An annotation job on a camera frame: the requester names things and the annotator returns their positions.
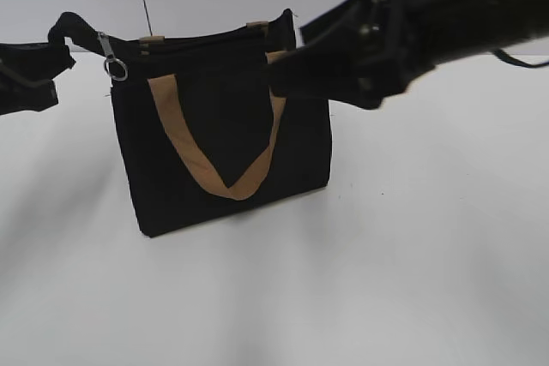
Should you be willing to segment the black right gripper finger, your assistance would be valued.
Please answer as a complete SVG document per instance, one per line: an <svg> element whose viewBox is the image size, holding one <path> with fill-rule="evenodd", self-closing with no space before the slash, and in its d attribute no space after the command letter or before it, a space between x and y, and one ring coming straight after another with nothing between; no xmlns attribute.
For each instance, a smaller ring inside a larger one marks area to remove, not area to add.
<svg viewBox="0 0 549 366"><path fill-rule="evenodd" d="M407 90L407 71L385 33L337 29L288 52L266 68L273 93L289 99L327 99L364 110Z"/></svg>

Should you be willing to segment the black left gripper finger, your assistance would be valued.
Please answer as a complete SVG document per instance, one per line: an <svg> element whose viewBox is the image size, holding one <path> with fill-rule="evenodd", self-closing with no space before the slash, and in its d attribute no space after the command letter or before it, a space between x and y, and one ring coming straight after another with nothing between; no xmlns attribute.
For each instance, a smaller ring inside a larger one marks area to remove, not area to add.
<svg viewBox="0 0 549 366"><path fill-rule="evenodd" d="M67 45L1 44L1 63L26 79L54 79L72 69L75 60Z"/></svg>
<svg viewBox="0 0 549 366"><path fill-rule="evenodd" d="M53 81L39 82L34 87L1 81L1 115L19 111L40 112L57 104L57 90Z"/></svg>

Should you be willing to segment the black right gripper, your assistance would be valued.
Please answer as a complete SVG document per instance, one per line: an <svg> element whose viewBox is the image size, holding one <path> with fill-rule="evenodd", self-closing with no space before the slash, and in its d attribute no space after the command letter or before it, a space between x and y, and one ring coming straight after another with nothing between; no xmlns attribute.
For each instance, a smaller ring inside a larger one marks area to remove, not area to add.
<svg viewBox="0 0 549 366"><path fill-rule="evenodd" d="M368 10L371 0L345 0L300 28L308 45L355 6ZM406 26L413 34L410 56L389 94L401 94L436 66L490 53L500 61L527 69L506 48L548 34L548 0L402 0Z"/></svg>

